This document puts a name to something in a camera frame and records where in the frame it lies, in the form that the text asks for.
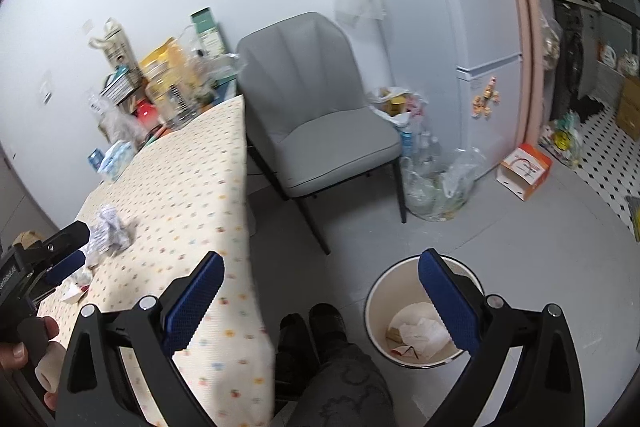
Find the printed paper ball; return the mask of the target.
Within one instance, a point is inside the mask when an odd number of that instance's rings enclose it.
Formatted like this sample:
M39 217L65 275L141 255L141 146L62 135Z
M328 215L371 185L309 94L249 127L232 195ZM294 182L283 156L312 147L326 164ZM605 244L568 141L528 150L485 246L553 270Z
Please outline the printed paper ball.
M118 254L129 248L132 237L117 210L112 205L103 205L96 215L96 223L89 228L86 250L89 265L98 265L105 257Z

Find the white face mask pile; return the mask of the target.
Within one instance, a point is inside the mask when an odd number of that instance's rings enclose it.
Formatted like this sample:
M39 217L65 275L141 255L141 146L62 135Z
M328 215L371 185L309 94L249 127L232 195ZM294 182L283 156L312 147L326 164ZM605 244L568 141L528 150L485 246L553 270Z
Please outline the white face mask pile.
M396 355L431 359L442 351L451 337L433 303L413 303L402 308L386 329L385 338L395 343Z

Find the blue drink can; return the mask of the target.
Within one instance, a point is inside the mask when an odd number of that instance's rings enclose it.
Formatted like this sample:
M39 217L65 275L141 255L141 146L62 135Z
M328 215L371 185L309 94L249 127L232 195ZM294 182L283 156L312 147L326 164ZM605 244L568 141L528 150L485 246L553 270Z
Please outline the blue drink can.
M96 171L99 171L103 159L104 155L102 150L99 150L98 148L96 148L88 157L89 164Z

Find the blue white tissue pack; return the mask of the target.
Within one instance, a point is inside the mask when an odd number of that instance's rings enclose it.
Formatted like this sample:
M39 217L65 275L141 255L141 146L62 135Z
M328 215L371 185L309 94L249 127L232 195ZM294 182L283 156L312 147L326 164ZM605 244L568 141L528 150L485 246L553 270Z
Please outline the blue white tissue pack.
M137 150L134 143L118 140L105 153L98 169L105 182L115 182L130 165Z

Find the clear plastic bag left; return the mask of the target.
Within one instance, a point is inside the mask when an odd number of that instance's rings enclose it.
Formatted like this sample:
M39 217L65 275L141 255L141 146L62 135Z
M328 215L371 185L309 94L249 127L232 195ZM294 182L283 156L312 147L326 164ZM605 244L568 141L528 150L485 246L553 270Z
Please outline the clear plastic bag left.
M126 114L119 106L108 98L94 92L88 94L88 104L98 122L98 129L111 145L118 141L130 142L136 150L140 150L148 132L137 118Z

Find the red round container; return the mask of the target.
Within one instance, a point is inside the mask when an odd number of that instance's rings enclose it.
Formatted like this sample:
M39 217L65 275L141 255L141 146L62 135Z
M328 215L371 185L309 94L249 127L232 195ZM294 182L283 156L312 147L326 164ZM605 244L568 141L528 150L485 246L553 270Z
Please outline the red round container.
M140 100L136 105L136 117L140 121L147 132L155 129L160 121L158 120L158 113L155 106L146 100Z

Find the yellow snack bag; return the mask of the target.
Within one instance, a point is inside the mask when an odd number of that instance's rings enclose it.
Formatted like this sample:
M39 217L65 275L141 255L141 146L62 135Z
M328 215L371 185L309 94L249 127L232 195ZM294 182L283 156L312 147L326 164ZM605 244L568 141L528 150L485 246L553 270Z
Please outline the yellow snack bag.
M168 100L172 87L176 87L188 100L193 96L192 81L186 71L186 56L174 37L168 38L149 53L140 68L148 82L144 89L146 97L156 106Z

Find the white paper tote bag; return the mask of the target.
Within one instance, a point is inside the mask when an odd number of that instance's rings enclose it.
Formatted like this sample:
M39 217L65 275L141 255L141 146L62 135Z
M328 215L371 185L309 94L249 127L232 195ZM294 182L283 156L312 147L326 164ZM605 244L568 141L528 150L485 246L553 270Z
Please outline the white paper tote bag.
M134 87L140 87L142 83L142 72L138 60L134 56L134 50L128 40L122 25L110 17L104 24L104 35L102 37L91 37L89 39L90 48L101 50L108 64L114 70L125 67L126 76Z

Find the orange white cardboard box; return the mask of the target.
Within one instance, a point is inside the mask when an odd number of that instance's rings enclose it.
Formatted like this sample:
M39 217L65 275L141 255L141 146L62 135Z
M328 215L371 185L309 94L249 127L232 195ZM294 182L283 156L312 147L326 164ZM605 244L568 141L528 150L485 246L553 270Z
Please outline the orange white cardboard box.
M525 202L546 181L552 160L528 143L519 145L500 162L496 181Z

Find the person's dark trouser leg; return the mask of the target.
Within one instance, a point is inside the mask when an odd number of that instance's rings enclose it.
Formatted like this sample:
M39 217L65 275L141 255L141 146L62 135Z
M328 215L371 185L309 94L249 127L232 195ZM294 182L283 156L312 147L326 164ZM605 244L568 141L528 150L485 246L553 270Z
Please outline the person's dark trouser leg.
M371 357L347 336L329 303L280 322L274 410L295 404L289 426L395 426L393 398Z

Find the plastic bag on floor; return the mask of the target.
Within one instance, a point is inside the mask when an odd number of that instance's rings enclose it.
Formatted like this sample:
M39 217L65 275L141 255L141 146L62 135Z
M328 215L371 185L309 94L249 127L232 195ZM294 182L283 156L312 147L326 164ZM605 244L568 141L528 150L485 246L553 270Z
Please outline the plastic bag on floor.
M408 211L425 221L447 221L469 200L486 158L476 147L444 150L432 159L400 160Z

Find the green box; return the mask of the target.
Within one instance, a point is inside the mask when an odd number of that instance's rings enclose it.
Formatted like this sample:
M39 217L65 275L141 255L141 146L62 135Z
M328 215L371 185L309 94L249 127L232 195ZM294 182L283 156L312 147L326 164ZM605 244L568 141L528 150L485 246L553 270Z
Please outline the green box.
M191 20L195 26L198 41L209 57L217 58L227 53L224 38L222 38L219 26L209 8L192 13Z

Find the grey upholstered chair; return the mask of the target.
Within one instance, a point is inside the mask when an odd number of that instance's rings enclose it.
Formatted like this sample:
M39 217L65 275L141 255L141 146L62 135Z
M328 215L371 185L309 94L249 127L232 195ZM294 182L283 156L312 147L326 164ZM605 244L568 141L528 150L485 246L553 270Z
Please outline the grey upholstered chair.
M331 249L307 198L390 167L399 211L407 211L399 133L368 106L352 46L336 23L299 14L245 36L238 53L238 85L253 119L250 157L295 202L325 254Z

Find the brown cardboard box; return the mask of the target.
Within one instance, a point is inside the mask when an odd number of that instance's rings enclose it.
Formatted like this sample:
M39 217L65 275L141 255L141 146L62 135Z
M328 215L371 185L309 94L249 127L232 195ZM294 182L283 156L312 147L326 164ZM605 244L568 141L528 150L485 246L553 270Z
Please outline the brown cardboard box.
M626 77L620 104L616 114L616 124L634 141L640 136L640 82L638 77Z

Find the white wall switch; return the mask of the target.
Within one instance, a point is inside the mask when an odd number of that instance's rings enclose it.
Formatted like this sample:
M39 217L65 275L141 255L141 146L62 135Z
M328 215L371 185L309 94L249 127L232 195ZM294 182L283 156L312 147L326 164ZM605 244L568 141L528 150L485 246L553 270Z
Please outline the white wall switch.
M50 70L47 70L42 75L40 86L39 86L39 100L42 105L47 105L53 94L53 83L52 83L52 74Z

